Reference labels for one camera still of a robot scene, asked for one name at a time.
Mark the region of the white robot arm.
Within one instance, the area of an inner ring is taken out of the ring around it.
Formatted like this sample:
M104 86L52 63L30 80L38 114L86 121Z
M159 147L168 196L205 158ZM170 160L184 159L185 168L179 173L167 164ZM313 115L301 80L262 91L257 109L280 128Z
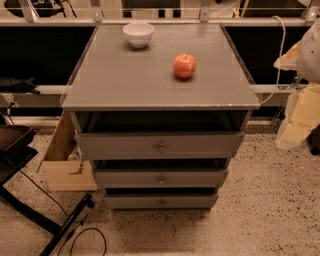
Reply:
M320 125L320 20L317 19L302 39L274 62L280 70L295 70L308 81L288 97L285 119L277 132L281 149L299 146Z

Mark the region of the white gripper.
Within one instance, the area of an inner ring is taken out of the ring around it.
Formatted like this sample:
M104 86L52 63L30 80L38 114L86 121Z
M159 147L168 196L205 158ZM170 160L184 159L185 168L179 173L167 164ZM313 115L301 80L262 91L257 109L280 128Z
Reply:
M276 146L289 150L299 146L320 125L320 84L309 83L306 88L290 94L285 119L282 121Z

